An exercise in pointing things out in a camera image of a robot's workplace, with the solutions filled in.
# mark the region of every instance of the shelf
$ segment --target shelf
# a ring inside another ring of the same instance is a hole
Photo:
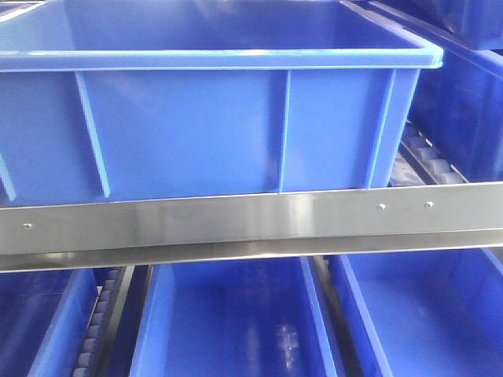
[[[503,182],[3,207],[0,270],[501,246],[502,212]]]

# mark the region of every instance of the blue storage container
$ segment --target blue storage container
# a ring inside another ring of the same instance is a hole
[[[365,377],[501,377],[503,267],[488,250],[334,257]]]
[[[0,375],[72,376],[96,297],[90,269],[0,274]]]
[[[371,9],[445,49],[423,71],[409,119],[469,181],[503,180],[503,56],[473,51],[453,35],[379,2]]]
[[[441,59],[344,1],[53,0],[0,23],[3,203],[386,185]]]
[[[501,0],[405,0],[412,1],[459,36],[473,49],[503,48]]]
[[[307,258],[155,267],[131,377],[344,375]]]

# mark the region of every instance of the plastic crate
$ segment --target plastic crate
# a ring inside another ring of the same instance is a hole
[[[130,376],[344,375],[307,258],[155,267]]]
[[[473,49],[503,48],[503,2],[500,0],[408,1],[416,3]]]
[[[501,377],[503,267],[488,250],[335,257],[365,377]]]
[[[96,297],[90,269],[0,274],[0,375],[72,376]]]
[[[371,9],[445,49],[423,71],[409,119],[469,181],[503,180],[503,56],[473,51],[453,35],[379,2]]]
[[[442,59],[339,1],[53,0],[0,37],[6,205],[386,185]]]

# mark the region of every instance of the metal frame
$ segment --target metal frame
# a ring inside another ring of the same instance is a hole
[[[0,209],[0,270],[503,245],[503,182]]]

